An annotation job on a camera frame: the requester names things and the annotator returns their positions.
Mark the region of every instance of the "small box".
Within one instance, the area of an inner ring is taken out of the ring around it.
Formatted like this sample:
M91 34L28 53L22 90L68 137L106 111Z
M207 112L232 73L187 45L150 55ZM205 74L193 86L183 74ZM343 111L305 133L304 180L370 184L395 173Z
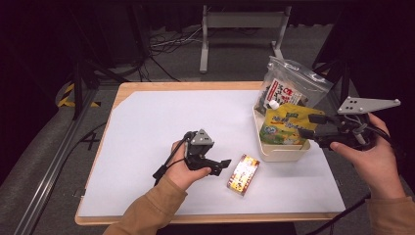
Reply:
M228 181L228 188L244 196L253 180L259 161L243 155Z
M263 144L259 138L259 131L265 117L253 109L256 141L258 142L260 157L265 162L295 162L298 161L311 147L308 140L303 145L269 145Z

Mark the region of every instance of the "person's right hand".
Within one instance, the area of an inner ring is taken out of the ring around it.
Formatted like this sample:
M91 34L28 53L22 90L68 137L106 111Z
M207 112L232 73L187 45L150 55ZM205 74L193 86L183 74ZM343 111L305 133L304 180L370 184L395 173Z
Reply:
M171 150L176 148L178 143L179 141L173 143ZM192 185L196 180L199 180L209 175L211 169L210 167L204 167L198 170L190 170L184 162L184 152L185 146L184 144L182 144L177 150L173 159L171 159L169 163L171 167L167 170L165 175L169 177L170 180L173 181L173 183L175 183L178 187L186 191L190 187L190 185Z
M369 118L373 125L389 134L381 119L372 114L369 114ZM369 185L372 199L394 199L406 196L399 179L392 147L381 136L377 136L376 145L367 151L358 151L338 142L331 143L330 148L354 165L357 173Z

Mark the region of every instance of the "black cable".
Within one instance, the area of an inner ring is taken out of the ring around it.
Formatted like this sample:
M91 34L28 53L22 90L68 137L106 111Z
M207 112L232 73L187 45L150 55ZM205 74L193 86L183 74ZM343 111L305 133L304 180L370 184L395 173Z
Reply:
M168 158L167 158L167 160L165 161L165 163L164 164L162 164L161 166L160 166L160 168L156 171L156 173L154 173L153 174L153 177L156 179L156 182L155 182L155 185L154 186L156 186L156 185L158 185L158 183L159 183L159 181L161 180L161 178L162 178L162 176L165 174L165 172L172 166L172 165L174 165L174 164L177 164L177 163L179 163L180 161L183 161L183 160L179 160L179 161L176 161L176 162L174 162L173 164L171 164L170 166L167 166L168 165L168 163L170 163L170 161L171 161L171 159L174 157L174 155L177 153L177 151L178 151L178 149L180 148L180 146L187 140L187 139L189 139L190 137L192 136L192 132L191 131L188 131L184 136L183 136L183 139L181 139L180 141L179 141L179 143L177 144L177 146L173 149L173 151L171 151L171 153L170 153L170 156L168 156Z
M133 73L135 73L137 70L138 70L138 66L136 66L136 67L134 67L133 69L130 69L130 70L126 70L126 71L122 71L122 72L119 72L119 73L115 73L115 74L117 74L117 75L119 75L119 76L122 76L122 77L124 77L124 76L128 76L128 75L132 75ZM104 75L104 74L97 74L97 73L95 73L95 75L97 75L99 78L101 78L101 79L112 79L111 77L109 77L109 76L107 76L107 75Z
M168 44L174 44L174 43L177 43L177 42L179 42L179 43L180 43L180 41L187 41L187 40L191 39L193 35L199 35L199 34L200 34L200 30L201 30L201 29L202 29L202 28L200 27L200 28L199 28L199 29L197 29L196 31L191 31L191 32L182 32L182 33L180 34L180 36L179 36L179 37L176 37L176 38L174 38L174 36L175 36L175 35L177 35L178 33L173 34L173 35L172 35L169 39L165 39L165 38L162 36L163 41L158 41L158 40L157 40L157 42L152 43L151 47L154 47L154 46L161 46L160 44L168 45Z
M152 61L154 61L154 63L156 63L156 65L158 65L159 67L160 67L160 69L162 69L171 79L173 79L173 80L176 80L176 81L181 81L181 80L179 80L179 79L177 79L177 78L175 78L175 77L173 77L172 75L170 75L170 73L168 73L154 58L153 58L153 56L150 56L150 59L152 60Z
M146 75L147 79L148 79L149 81L151 81L151 80L150 80L150 74L149 74L149 71L147 70L146 63L143 63L143 67L144 67L144 70L145 70L145 71L146 71L146 73L147 73L147 75Z
M141 82L143 82L143 78L145 78L146 80L148 80L149 82L153 82L152 80L150 80L149 78L148 78L148 76L147 75L145 75L142 71L141 71L141 69L138 69L138 74L139 74L139 76L140 76L140 81Z
M354 210L356 210L357 208L359 208L360 206L362 206L366 199L370 198L370 193L366 194L362 199L360 199L356 204L354 204L353 206L351 206L350 208L344 210L343 212L339 213L338 215L336 215L334 218L332 218L332 220L328 221L327 223L323 224L321 227L317 228L316 230L309 232L305 235L315 235L315 234L319 234L320 232L322 232L323 230L325 230L326 228L330 227L330 226L334 226L334 224L339 221L339 219L345 217L347 214L349 214L350 212L353 212Z
M156 34L156 35L152 35L150 37L150 45L157 44L157 43L163 43L165 41L166 41L166 39L165 39L164 36L161 35L161 33L160 34Z
M372 126L372 125L368 125L365 128L375 132L376 134L378 134L379 136L381 136L382 138L384 138L386 141L388 141L391 144L391 147L394 151L394 154L396 156L396 161L397 161L397 168L398 168L398 172L400 172L400 168L402 166L402 162L403 159L405 157L405 154L400 150L400 148L395 145L391 139L391 137L387 134L387 132L379 127L376 126ZM348 213L353 212L354 210L356 210L357 208L359 208L361 205L363 205L366 201L366 199L370 198L370 193L368 193L366 196L364 196L361 200L359 200L356 204L354 204L353 206L351 206L350 208L346 209L345 211L339 213L337 216L335 216L332 220L330 220L329 222L323 224L321 227L319 227L318 229L307 233L306 235L315 235L318 234L320 232L322 232L323 230L325 230L326 228L328 228L329 226L331 227L331 233L333 234L333 229L334 229L334 224L341 219L342 217L346 216Z
M182 33L180 37L174 38L174 39L172 39L173 38L173 36L172 36L170 39L165 40L165 42L155 43L155 44L151 45L150 46L150 51L151 52L158 52L157 54L152 54L152 56L157 56L161 53L169 54L169 53L174 52L175 50L177 50L181 46L188 45L188 44L194 42L196 39L192 39L192 37L195 37L195 38L199 37L200 30L201 29L199 28L196 31L188 32L189 35L186 35L186 36L184 35L184 33ZM162 48L160 50L159 49L154 49L153 47L155 47L155 46L162 46Z
M178 164L178 163L183 162L183 161L184 161L184 159L177 160L176 162L174 162L174 163L170 164L170 165L167 167L167 169L170 169L173 165Z

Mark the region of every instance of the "yellow package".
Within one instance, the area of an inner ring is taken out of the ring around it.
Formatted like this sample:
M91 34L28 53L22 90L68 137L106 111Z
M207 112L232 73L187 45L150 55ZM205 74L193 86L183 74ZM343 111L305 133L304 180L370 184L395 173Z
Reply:
M259 138L265 144L302 145L305 139L300 138L298 129L314 130L317 127L308 120L311 114L324 115L324 112L290 103L276 110L267 109Z

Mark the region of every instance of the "wire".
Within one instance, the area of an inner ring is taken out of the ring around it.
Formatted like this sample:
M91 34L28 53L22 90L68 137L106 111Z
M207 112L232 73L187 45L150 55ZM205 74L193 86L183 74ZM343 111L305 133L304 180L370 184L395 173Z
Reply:
M200 42L202 42L201 40L196 40L196 39L191 39L198 31L200 31L202 28L200 27L200 28L198 28L198 30L196 30L196 31L194 31L190 36L188 36L187 38L178 38L178 39L175 39L175 40L169 40L169 41L165 41L165 42L162 42L162 43L159 43L159 44L153 44L153 45L151 45L150 47L158 47L158 46L163 46L163 45L166 45L166 44L175 44L175 43L179 43L179 44L181 44L181 43L183 43L183 42L186 42L186 41L188 41L188 40L195 40L195 41L200 41Z
M137 70L139 69L139 66L136 66L136 67L134 67L133 69L130 69L130 70L126 70L126 71L122 71L122 72L120 72L120 73L115 73L115 74L117 74L117 75L119 75L119 76L122 76L122 77L124 77L125 78L125 76L128 76L128 75L132 75L133 73L135 73ZM101 79L111 79L110 77L108 77L108 76L106 76L106 75L104 75L104 74L97 74L97 73L95 73L95 75L97 75L99 78L101 78Z
M179 43L178 45L171 44L170 46L167 47L167 49L165 49L166 46L164 46L163 49L161 50L151 49L151 52L157 52L157 54L152 54L152 56L158 56L161 53L166 53L166 54L173 53L180 47L188 45L194 41L202 42L201 40L197 40L197 39L187 39L187 42Z
M319 227L316 230L314 230L312 232L309 232L305 235L316 235L316 234L319 234L320 232L322 232L323 230L325 230L326 228L334 226L334 224L337 221L339 221L339 219L345 217L350 212L353 212L354 210L356 210L357 208L362 206L366 202L366 199L369 199L369 198L370 198L370 193L366 194L362 199L360 199L356 204L354 204L350 208L348 208L348 209L344 210L343 212L339 213L338 215L336 215L334 218L332 218L332 220L328 221L327 223L323 224L321 227Z
M155 38L155 42L152 42L150 47L155 47L155 46L162 46L165 44L169 44L169 43L173 43L173 42L177 42L179 40L183 40L183 38L185 37L185 33L174 33L173 35L171 35L168 39L166 39L164 36L159 35L155 35L153 36L153 38Z
M386 141L388 141L391 144L392 147L395 146L391 137L383 129L376 127L376 126L367 126L366 128L370 129L371 131L377 133L379 136L384 138Z
M174 163L170 164L170 165L167 167L167 169L170 169L173 165L178 164L178 163L183 162L183 161L184 161L184 158L183 158L183 159L181 159L181 160L177 160L176 162L174 162Z
M150 56L150 59L154 62L154 63L156 63L156 65L158 65L159 67L160 67L160 69L162 70L162 71L164 71L171 79L173 79L173 80L176 80L176 81L181 81L181 80L179 80L179 79L177 79L177 78L175 78L174 76L172 76L170 73L168 73L154 58L153 58L153 56Z
M160 168L156 171L156 173L153 174L153 177L156 179L155 185L158 185L159 181L161 180L162 176L165 174L165 172L172 166L175 165L177 163L179 163L182 160L176 161L174 163L172 163L170 166L167 166L168 163L170 163L171 159L174 157L174 155L177 153L178 149L180 148L180 146L182 146L182 144L189 139L192 136L192 132L188 131L184 136L183 139L180 140L180 142L177 144L177 146L173 149L173 151L171 151L170 156L168 156L167 160L165 161L164 164L162 164L160 166Z
M143 78L145 78L145 79L147 79L148 81L150 81L150 82L153 82L152 80L150 80L150 78L149 78L149 71L147 70L147 67L146 67L146 63L144 63L143 62L143 67L144 67L144 70L146 71L146 74L144 74L142 71L141 71L141 68L138 68L137 69L137 73L138 73L138 75L140 76L140 81L141 82L143 82Z
M358 123L358 124L362 124L362 122L360 121L360 119L359 119L359 117L357 117L357 116L354 116L356 119L353 119L353 118L351 118L351 117L349 117L349 116L347 116L347 115L345 115L345 118L346 119L348 119L348 120L351 120L351 121L353 121L353 122L356 122L356 123Z

